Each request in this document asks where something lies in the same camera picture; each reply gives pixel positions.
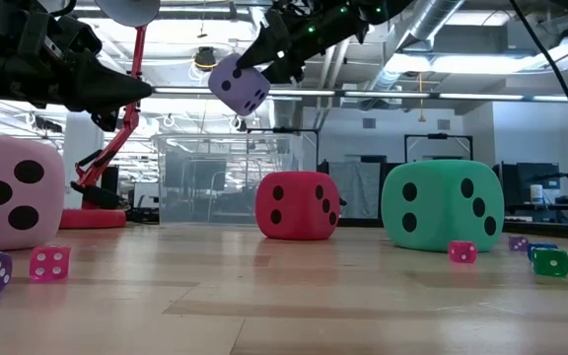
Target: ceiling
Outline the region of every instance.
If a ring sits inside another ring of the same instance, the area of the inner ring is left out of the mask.
[[[62,0],[41,0],[50,11],[63,6]],[[178,6],[180,10],[161,13],[160,20],[153,22],[147,32],[143,79],[153,86],[205,86],[207,75],[193,67],[192,56],[199,47],[211,46],[217,58],[232,52],[243,52],[257,36],[257,22],[271,2],[267,0],[235,1],[239,17],[236,21],[225,18],[228,1],[162,1],[164,6]],[[541,39],[554,41],[556,33],[568,26],[568,19],[561,17],[562,10],[550,5],[548,1],[519,1],[527,12],[532,13],[536,30]],[[104,43],[100,55],[102,63],[114,70],[125,72],[131,65],[135,31],[102,18],[102,13],[93,8],[94,1],[79,0],[77,15],[90,24]],[[388,60],[388,33],[392,27],[409,20],[412,9],[389,23],[373,27],[365,43],[351,40],[345,51],[342,65],[337,65],[335,57],[327,63],[324,57],[317,55],[307,61],[304,88],[320,87],[320,76],[325,65],[334,74],[334,87],[357,86],[366,88],[386,67]],[[512,51],[531,57],[537,54],[536,48],[529,45],[527,34],[516,21],[514,12],[507,1],[467,0],[460,10],[447,22],[436,35],[432,51],[427,60],[449,54],[498,55],[504,57]],[[408,48],[398,54],[421,56],[422,53],[409,52]],[[559,64],[568,70],[568,53],[563,54]],[[404,72],[399,75],[394,89],[405,91],[436,91],[443,93],[532,93],[558,94],[560,89],[544,63],[535,64],[531,72],[523,75],[499,74],[462,74],[434,72]],[[304,105],[302,102],[285,103],[291,107]],[[420,107],[422,103],[404,100],[392,108]],[[423,104],[430,108],[454,109],[463,114],[471,105],[457,101],[427,101]],[[286,105],[266,101],[258,108],[255,115],[247,117],[248,127],[271,127],[274,122],[281,122]],[[125,144],[115,163],[123,165],[122,176],[131,180],[148,180],[156,175],[156,150],[151,137],[156,134],[223,134],[236,133],[234,113],[219,101],[190,99],[147,99],[142,102],[140,127]],[[289,121],[301,110],[291,109],[286,113]],[[45,132],[33,126],[36,117],[51,120],[66,129],[67,111],[62,106],[49,106],[45,110],[36,109],[28,104],[0,102],[0,134],[14,135],[25,139],[34,139],[45,144],[62,148],[63,134]],[[106,135],[110,140],[112,134]],[[141,165],[129,170],[128,162],[141,160],[145,169],[141,174]]]

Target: blue die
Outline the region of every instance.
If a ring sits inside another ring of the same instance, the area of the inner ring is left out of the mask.
[[[552,243],[529,243],[528,244],[528,259],[532,261],[532,251],[536,248],[545,249],[558,249],[558,246]]]

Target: pink foam die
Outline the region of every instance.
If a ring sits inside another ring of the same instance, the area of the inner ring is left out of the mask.
[[[54,238],[64,198],[63,160],[53,146],[0,136],[0,250]]]
[[[45,246],[32,250],[30,278],[37,282],[49,282],[69,275],[70,247]]]
[[[474,263],[477,253],[477,246],[473,242],[453,241],[449,244],[449,257],[453,262]]]

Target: wooden floor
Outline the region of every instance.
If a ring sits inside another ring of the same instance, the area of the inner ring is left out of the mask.
[[[0,354],[568,354],[568,279],[534,277],[506,241],[457,265],[375,229],[305,244],[185,225],[63,232],[67,282],[31,284],[30,253],[13,253]]]

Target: green die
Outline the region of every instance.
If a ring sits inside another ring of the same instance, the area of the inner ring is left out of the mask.
[[[532,261],[533,272],[537,275],[566,277],[568,274],[568,255],[565,250],[535,248]]]
[[[503,192],[494,172],[478,162],[410,163],[385,180],[382,213],[399,247],[447,251],[451,241],[466,241],[489,251],[501,237]]]

